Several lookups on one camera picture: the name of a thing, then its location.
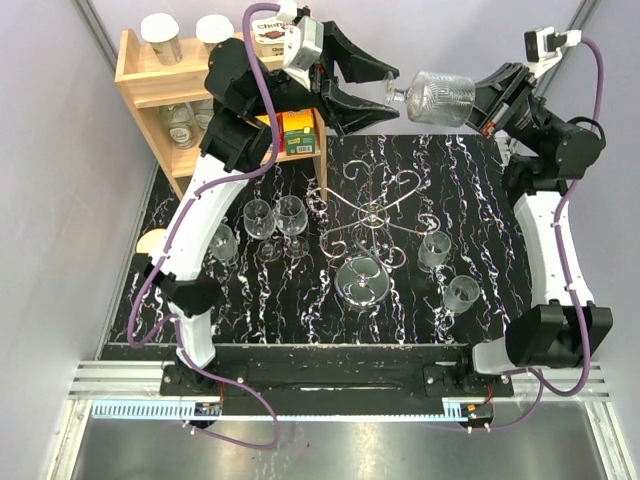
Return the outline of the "chrome wine glass rack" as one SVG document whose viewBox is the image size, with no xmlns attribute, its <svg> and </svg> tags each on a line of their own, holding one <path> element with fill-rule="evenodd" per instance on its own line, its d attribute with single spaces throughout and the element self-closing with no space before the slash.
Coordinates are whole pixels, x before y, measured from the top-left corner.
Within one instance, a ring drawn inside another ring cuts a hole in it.
<svg viewBox="0 0 640 480">
<path fill-rule="evenodd" d="M 315 214 L 329 211 L 329 198 L 350 207 L 354 219 L 326 229 L 320 234 L 319 247 L 331 261 L 340 260 L 334 276 L 334 287 L 340 299 L 352 309 L 366 310 L 380 304 L 392 286 L 391 274 L 407 263 L 405 250 L 397 246 L 391 235 L 393 229 L 424 237 L 438 231 L 441 221 L 428 213 L 416 228 L 403 227 L 391 219 L 391 209 L 416 194 L 422 186 L 421 176 L 409 169 L 392 175 L 391 181 L 401 187 L 415 185 L 398 199 L 387 202 L 382 195 L 373 194 L 375 171 L 383 164 L 354 159 L 343 166 L 343 176 L 354 181 L 366 174 L 368 199 L 355 204 L 328 187 L 318 187 L 307 194 L 307 206 Z"/>
</svg>

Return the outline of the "round yellow wooden coaster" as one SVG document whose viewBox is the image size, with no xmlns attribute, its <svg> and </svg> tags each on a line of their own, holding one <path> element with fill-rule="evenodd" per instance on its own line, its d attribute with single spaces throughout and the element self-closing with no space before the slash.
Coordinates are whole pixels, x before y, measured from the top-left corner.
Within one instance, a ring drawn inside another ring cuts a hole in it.
<svg viewBox="0 0 640 480">
<path fill-rule="evenodd" d="M 165 239 L 165 229 L 153 229 L 143 234 L 136 244 L 136 253 L 148 255 L 152 253 L 158 244 L 162 244 Z"/>
</svg>

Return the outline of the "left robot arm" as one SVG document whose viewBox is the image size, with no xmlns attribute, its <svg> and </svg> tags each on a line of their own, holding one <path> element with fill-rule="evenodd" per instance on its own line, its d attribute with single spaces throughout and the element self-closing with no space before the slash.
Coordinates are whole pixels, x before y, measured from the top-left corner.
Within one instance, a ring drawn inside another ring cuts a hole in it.
<svg viewBox="0 0 640 480">
<path fill-rule="evenodd" d="M 178 337 L 178 356 L 187 364 L 182 383 L 195 395 L 216 386 L 210 312 L 219 289 L 202 261 L 227 210 L 248 181 L 272 164 L 269 147 L 278 142 L 276 121 L 259 116 L 315 109 L 344 136 L 395 119 L 392 107 L 352 96 L 339 88 L 396 78 L 397 68 L 351 42 L 333 21 L 300 17 L 290 28 L 281 68 L 270 70 L 251 42 L 230 38 L 209 56 L 204 86 L 214 99 L 214 117 L 200 144 L 187 192 L 161 237 L 142 263 L 146 287 L 167 297 Z"/>
</svg>

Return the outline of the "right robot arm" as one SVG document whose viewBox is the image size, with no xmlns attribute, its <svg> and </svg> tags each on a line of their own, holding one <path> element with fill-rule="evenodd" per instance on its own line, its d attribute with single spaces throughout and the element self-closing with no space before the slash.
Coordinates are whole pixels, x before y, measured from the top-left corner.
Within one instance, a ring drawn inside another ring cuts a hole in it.
<svg viewBox="0 0 640 480">
<path fill-rule="evenodd" d="M 498 375 L 518 368 L 582 366 L 613 327 L 582 275 L 568 220 L 570 189 L 606 145 L 595 119 L 563 120 L 534 95 L 537 79 L 521 63 L 505 63 L 475 85 L 468 126 L 489 136 L 503 131 L 530 149 L 510 157 L 502 187 L 524 236 L 532 281 L 531 306 L 502 337 L 473 347 L 454 375 L 476 396 Z"/>
</svg>

